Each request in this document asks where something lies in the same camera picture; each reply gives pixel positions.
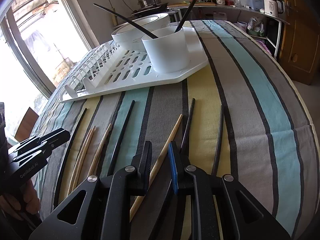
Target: striped tablecloth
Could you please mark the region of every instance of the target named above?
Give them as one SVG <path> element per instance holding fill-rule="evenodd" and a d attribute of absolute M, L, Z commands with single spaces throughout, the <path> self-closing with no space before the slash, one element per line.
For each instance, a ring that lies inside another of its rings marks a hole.
<path fill-rule="evenodd" d="M 319 145 L 309 112 L 290 78 L 255 41 L 225 21 L 192 21 L 209 64 L 176 84 L 129 90 L 71 103 L 59 103 L 61 82 L 39 117 L 32 135 L 62 127 L 70 132 L 87 108 L 63 173 L 59 200 L 66 197 L 79 149 L 92 126 L 97 130 L 80 174 L 86 178 L 101 138 L 111 122 L 113 130 L 100 158 L 98 174 L 106 176 L 126 113 L 135 100 L 116 163 L 129 165 L 145 140 L 153 146 L 154 165 L 175 122 L 184 114 L 175 140 L 178 147 L 191 99 L 196 99 L 190 131 L 189 159 L 211 173 L 217 143 L 220 105 L 225 122 L 218 176 L 231 173 L 297 238 L 310 223 L 319 202 Z M 83 62 L 92 54 L 88 53 Z M 81 62 L 72 70 L 79 68 Z M 66 144 L 58 147 L 36 179 L 41 216 L 52 211 L 54 188 Z M 147 240 L 153 230 L 170 182 L 168 159 L 132 220 L 131 239 Z M 190 235 L 190 199 L 173 197 L 157 239 Z"/>

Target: wooden door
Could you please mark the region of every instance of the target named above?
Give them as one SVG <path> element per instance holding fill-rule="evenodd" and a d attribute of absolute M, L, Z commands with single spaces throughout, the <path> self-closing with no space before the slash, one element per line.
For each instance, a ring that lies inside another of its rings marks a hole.
<path fill-rule="evenodd" d="M 288 76 L 309 85 L 320 61 L 320 27 L 304 0 L 285 0 L 286 20 L 279 63 Z"/>

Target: human hand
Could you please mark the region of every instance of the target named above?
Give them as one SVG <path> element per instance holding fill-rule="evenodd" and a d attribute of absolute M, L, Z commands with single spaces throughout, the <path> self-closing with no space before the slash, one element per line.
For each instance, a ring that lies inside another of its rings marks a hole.
<path fill-rule="evenodd" d="M 22 220 L 22 218 L 11 208 L 11 206 L 19 211 L 21 210 L 21 205 L 19 201 L 10 194 L 5 193 L 4 196 L 0 196 L 0 207 L 12 217 Z M 26 211 L 32 215 L 35 215 L 40 210 L 40 200 L 38 199 L 37 192 L 33 188 L 31 179 L 26 182 L 26 187 L 23 192 L 23 200 L 26 202 Z"/>

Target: white kettle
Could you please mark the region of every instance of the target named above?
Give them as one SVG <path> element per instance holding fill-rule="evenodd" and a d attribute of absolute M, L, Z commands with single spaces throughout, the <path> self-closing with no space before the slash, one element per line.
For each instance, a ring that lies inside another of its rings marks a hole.
<path fill-rule="evenodd" d="M 281 4 L 281 11 L 278 11 L 277 1 L 279 1 Z M 282 0 L 264 0 L 264 13 L 278 17 L 279 13 L 283 13 Z"/>

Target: white dish rack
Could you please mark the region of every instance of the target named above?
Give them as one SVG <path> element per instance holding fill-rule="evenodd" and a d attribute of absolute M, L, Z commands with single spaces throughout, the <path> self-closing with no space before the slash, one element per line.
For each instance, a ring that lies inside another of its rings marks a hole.
<path fill-rule="evenodd" d="M 72 76 L 60 93 L 60 102 L 81 100 L 120 91 L 177 83 L 208 64 L 193 28 L 183 27 L 190 55 L 189 65 L 177 72 L 158 73 L 146 52 L 122 49 L 105 43 Z"/>

